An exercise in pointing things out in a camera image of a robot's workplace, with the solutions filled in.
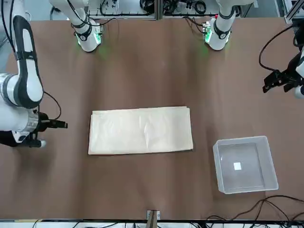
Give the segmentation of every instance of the black cable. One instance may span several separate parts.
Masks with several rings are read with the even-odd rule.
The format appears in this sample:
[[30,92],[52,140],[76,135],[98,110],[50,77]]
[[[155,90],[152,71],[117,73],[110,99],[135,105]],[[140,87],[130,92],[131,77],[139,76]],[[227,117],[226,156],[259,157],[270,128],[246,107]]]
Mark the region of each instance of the black cable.
[[37,220],[34,222],[34,225],[32,226],[32,228],[35,227],[35,225],[37,224],[38,221],[39,221],[39,219],[37,219]]
[[236,17],[238,17],[242,14],[242,8],[241,6],[236,6],[236,9],[238,10],[238,12],[236,13]]
[[53,20],[53,12],[54,12],[54,7],[52,7],[50,13],[49,13],[49,19]]
[[[198,8],[198,5],[203,6],[203,10],[199,9],[199,8]],[[206,3],[204,3],[204,2],[201,1],[201,0],[196,1],[195,4],[194,4],[194,10],[195,10],[198,14],[204,14],[204,13],[206,13],[206,10],[207,10]]]
[[218,218],[218,219],[220,219],[220,220],[227,220],[227,219],[222,218],[222,217],[220,217],[220,216],[218,216],[218,215],[210,215],[208,218],[206,218],[206,220],[209,220],[209,219],[212,218],[212,217]]
[[114,226],[114,225],[116,225],[116,224],[118,224],[118,222],[113,223],[113,224],[111,224],[111,225],[104,226],[104,227],[100,227],[100,228],[108,228],[108,227],[112,227],[112,226]]
[[282,33],[286,32],[287,30],[291,29],[292,27],[294,27],[294,25],[291,25],[285,29],[283,29],[282,31],[280,31],[279,33],[277,33],[275,36],[273,36],[266,44],[265,46],[262,48],[261,52],[260,52],[260,55],[258,57],[258,63],[260,64],[260,66],[266,70],[271,70],[271,71],[278,71],[278,70],[275,70],[273,68],[270,68],[270,67],[267,67],[265,66],[264,64],[262,64],[261,62],[261,58],[262,58],[262,54],[264,52],[264,50],[266,49],[266,47],[270,44],[271,41],[273,41],[275,38],[277,38],[278,36],[280,36]]
[[262,201],[262,204],[261,204],[261,206],[260,206],[259,212],[258,212],[258,214],[257,214],[257,216],[256,216],[256,218],[255,218],[255,220],[258,219],[258,217],[259,217],[259,215],[260,215],[260,213],[261,213],[262,206],[263,206],[264,202],[267,202],[268,204],[270,204],[270,205],[272,205],[273,207],[277,208],[277,209],[278,209],[278,210],[287,218],[287,221],[289,221],[289,217],[285,214],[285,212],[283,212],[277,205],[275,205],[274,203],[272,203],[272,202],[270,202],[270,201],[268,201],[268,200],[266,200],[266,199]]
[[188,17],[188,16],[185,16],[185,17],[183,17],[183,18],[188,19],[189,21],[191,21],[191,22],[192,22],[193,24],[195,24],[196,26],[203,27],[202,24],[197,23],[196,21],[192,20],[192,19],[191,19],[190,17]]
[[16,52],[14,44],[13,44],[13,41],[10,39],[10,36],[9,36],[9,33],[8,33],[8,29],[6,28],[5,18],[4,18],[4,9],[3,8],[4,8],[4,0],[1,0],[1,16],[2,16],[2,23],[3,23],[4,31],[5,31],[5,34],[6,34],[7,38],[8,38],[8,40],[9,40],[11,48],[13,49],[13,52]]
[[73,226],[73,228],[75,228],[80,222],[82,222],[82,221],[78,221],[78,222]]
[[291,219],[291,221],[294,221],[297,217],[299,217],[299,216],[301,216],[301,215],[304,215],[304,212],[301,212],[301,213],[295,215],[295,216]]
[[56,117],[54,120],[59,119],[60,116],[61,116],[61,106],[60,106],[60,104],[59,104],[58,101],[57,101],[51,94],[49,94],[48,92],[43,91],[43,93],[45,93],[45,94],[48,95],[50,98],[52,98],[52,99],[56,102],[56,104],[58,105],[58,108],[59,108],[59,115],[58,115],[58,117]]
[[11,1],[10,11],[9,11],[9,22],[10,22],[9,23],[9,29],[10,29],[9,30],[9,37],[10,37],[10,40],[11,40],[12,43],[13,43],[13,34],[12,34],[12,23],[11,23],[11,20],[12,20],[12,17],[13,17],[14,2],[15,2],[15,0]]
[[249,12],[250,8],[252,7],[252,5],[253,5],[253,3],[251,3],[251,4],[250,4],[250,6],[249,6],[248,10],[246,11],[246,13],[245,13],[245,15],[244,15],[244,18],[247,16],[247,14],[248,14],[248,12]]
[[241,215],[244,215],[244,214],[247,214],[251,211],[254,210],[254,208],[256,208],[256,206],[264,201],[264,200],[268,200],[268,199],[271,199],[271,198],[287,198],[287,199],[290,199],[290,200],[294,200],[294,201],[298,201],[298,202],[301,202],[301,203],[304,203],[304,200],[301,200],[301,199],[297,199],[297,198],[294,198],[294,197],[291,197],[291,196],[285,196],[285,195],[273,195],[273,196],[268,196],[266,197],[265,199],[260,199],[251,209],[247,210],[247,211],[244,211],[244,212],[241,212],[241,213],[238,213],[235,217],[233,217],[231,220],[235,220],[236,218],[238,218],[239,216]]
[[304,26],[301,25],[300,28],[299,28],[299,29],[295,32],[295,34],[294,34],[293,44],[294,44],[294,46],[296,46],[297,48],[301,48],[301,47],[304,46],[304,44],[296,44],[296,43],[295,43],[297,34],[298,34],[299,30],[303,29],[303,27],[304,27]]
[[103,23],[103,24],[92,25],[91,23],[87,23],[87,22],[85,22],[84,20],[82,20],[82,19],[80,18],[80,16],[79,16],[78,13],[76,12],[76,10],[75,10],[74,6],[72,5],[72,3],[70,2],[70,0],[67,0],[67,2],[68,2],[68,4],[69,4],[69,6],[71,7],[72,11],[73,11],[73,12],[75,13],[75,15],[78,17],[78,19],[81,20],[81,21],[82,21],[84,24],[86,24],[86,25],[90,25],[90,26],[94,26],[94,27],[99,27],[99,26],[103,26],[103,25],[109,23],[111,20],[115,19],[115,18],[111,18],[111,19],[109,19],[107,22],[105,22],[105,23]]

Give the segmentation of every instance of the table surface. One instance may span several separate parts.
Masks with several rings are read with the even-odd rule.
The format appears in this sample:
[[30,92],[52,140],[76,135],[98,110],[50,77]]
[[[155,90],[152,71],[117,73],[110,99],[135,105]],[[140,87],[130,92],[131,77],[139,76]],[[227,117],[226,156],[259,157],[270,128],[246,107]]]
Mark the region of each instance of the table surface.
[[[204,46],[183,19],[121,20],[106,26],[104,43],[81,50],[68,21],[33,22],[45,91],[62,106],[68,129],[48,129],[44,149],[0,146],[1,219],[231,218],[274,194],[303,198],[304,101],[275,88],[263,94],[269,72],[259,51],[285,27],[283,19],[237,19],[220,52]],[[283,70],[297,53],[288,31],[263,62]],[[10,58],[8,72],[17,72]],[[160,154],[87,155],[93,110],[162,106],[190,108],[194,150]],[[56,116],[47,96],[41,111]],[[212,146],[218,139],[266,135],[279,190],[220,193]],[[303,204],[274,199],[290,216]],[[253,219],[256,212],[240,218]],[[261,219],[284,219],[265,205]]]

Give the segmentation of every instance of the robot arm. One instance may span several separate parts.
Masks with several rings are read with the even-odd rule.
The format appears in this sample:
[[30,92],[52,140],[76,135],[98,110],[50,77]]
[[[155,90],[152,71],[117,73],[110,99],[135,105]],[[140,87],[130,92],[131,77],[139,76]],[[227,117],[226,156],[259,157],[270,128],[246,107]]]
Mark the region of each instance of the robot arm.
[[43,97],[33,32],[25,19],[24,1],[1,1],[2,22],[9,27],[8,12],[13,3],[11,30],[18,74],[0,74],[0,143],[8,146],[42,147],[45,141],[33,139],[33,134],[51,128],[67,128],[62,121],[49,120],[34,108]]
[[14,53],[18,74],[7,76],[2,85],[3,99],[24,108],[37,107],[43,96],[33,32],[25,19],[24,2],[15,0],[12,13]]
[[222,50],[229,40],[231,27],[236,17],[235,6],[247,5],[254,0],[217,0],[219,13],[205,26],[205,42],[214,50]]
[[94,51],[101,43],[102,26],[86,14],[84,7],[89,0],[49,0],[49,2],[63,12],[71,21],[81,48],[86,52]]

